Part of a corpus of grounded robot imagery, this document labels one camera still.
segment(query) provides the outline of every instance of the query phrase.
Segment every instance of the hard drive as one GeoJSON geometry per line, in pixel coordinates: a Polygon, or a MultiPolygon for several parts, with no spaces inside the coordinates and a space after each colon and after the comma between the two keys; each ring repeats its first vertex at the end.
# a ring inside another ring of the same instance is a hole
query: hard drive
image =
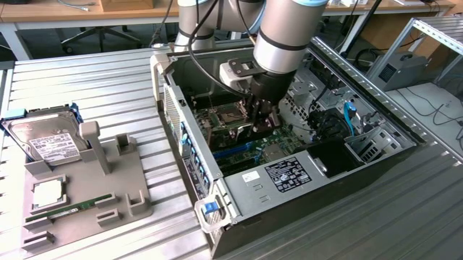
{"type": "Polygon", "coordinates": [[[1,128],[24,150],[30,161],[44,160],[56,166],[80,160],[80,151],[89,148],[78,136],[81,122],[78,108],[60,106],[9,110],[1,119],[1,128]]]}

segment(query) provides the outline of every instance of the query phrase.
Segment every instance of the blue cable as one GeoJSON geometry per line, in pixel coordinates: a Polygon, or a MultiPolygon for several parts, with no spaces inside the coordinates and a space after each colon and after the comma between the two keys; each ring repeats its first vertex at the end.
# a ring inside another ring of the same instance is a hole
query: blue cable
{"type": "Polygon", "coordinates": [[[347,122],[347,125],[348,125],[348,128],[349,128],[351,134],[353,136],[355,135],[353,134],[353,126],[352,126],[352,123],[349,121],[348,111],[356,111],[356,108],[355,108],[352,102],[345,102],[344,103],[344,119],[345,119],[345,122],[347,122]]]}

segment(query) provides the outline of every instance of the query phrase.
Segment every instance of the office chair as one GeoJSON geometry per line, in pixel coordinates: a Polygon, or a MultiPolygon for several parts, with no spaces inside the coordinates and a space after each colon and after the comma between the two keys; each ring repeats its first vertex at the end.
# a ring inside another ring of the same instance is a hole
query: office chair
{"type": "MultiPolygon", "coordinates": [[[[141,48],[141,41],[140,39],[135,38],[133,36],[124,34],[119,31],[112,30],[111,28],[115,26],[96,26],[92,29],[85,29],[85,27],[80,27],[80,33],[76,34],[73,37],[65,39],[61,41],[61,48],[65,53],[72,53],[73,49],[68,46],[69,43],[76,42],[77,40],[85,38],[89,35],[97,34],[99,35],[99,43],[100,43],[100,52],[104,52],[104,46],[103,46],[103,40],[105,39],[104,34],[115,35],[120,38],[124,38],[129,40],[131,42],[136,43],[136,48],[141,48]]],[[[128,32],[127,26],[123,25],[123,32],[128,32]]]]}

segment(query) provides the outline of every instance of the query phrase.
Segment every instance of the blue pcie slot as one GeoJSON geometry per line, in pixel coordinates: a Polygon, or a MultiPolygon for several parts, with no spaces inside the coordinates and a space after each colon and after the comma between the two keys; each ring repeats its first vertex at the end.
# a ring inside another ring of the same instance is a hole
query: blue pcie slot
{"type": "Polygon", "coordinates": [[[224,150],[221,152],[217,152],[213,154],[213,158],[215,159],[220,159],[228,155],[232,155],[235,153],[240,153],[240,152],[247,152],[251,149],[251,142],[248,142],[245,145],[237,146],[232,149],[224,150]]]}

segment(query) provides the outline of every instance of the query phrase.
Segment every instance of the metal frame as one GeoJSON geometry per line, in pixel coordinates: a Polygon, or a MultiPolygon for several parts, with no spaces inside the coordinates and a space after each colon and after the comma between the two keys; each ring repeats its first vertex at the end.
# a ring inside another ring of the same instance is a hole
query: metal frame
{"type": "MultiPolygon", "coordinates": [[[[456,65],[461,59],[463,55],[463,20],[459,17],[424,17],[424,18],[412,18],[409,19],[403,31],[399,34],[396,41],[393,42],[388,52],[384,54],[383,59],[379,61],[377,66],[368,71],[368,78],[372,79],[379,76],[380,71],[384,69],[387,62],[392,54],[400,48],[400,45],[404,39],[408,37],[412,29],[417,29],[427,36],[432,37],[437,42],[445,45],[451,50],[453,50],[459,56],[453,61],[447,65],[441,71],[439,77],[433,80],[437,82],[456,65]]],[[[421,43],[423,38],[416,41],[416,43],[409,47],[409,51],[413,51],[419,44],[421,43]]]]}

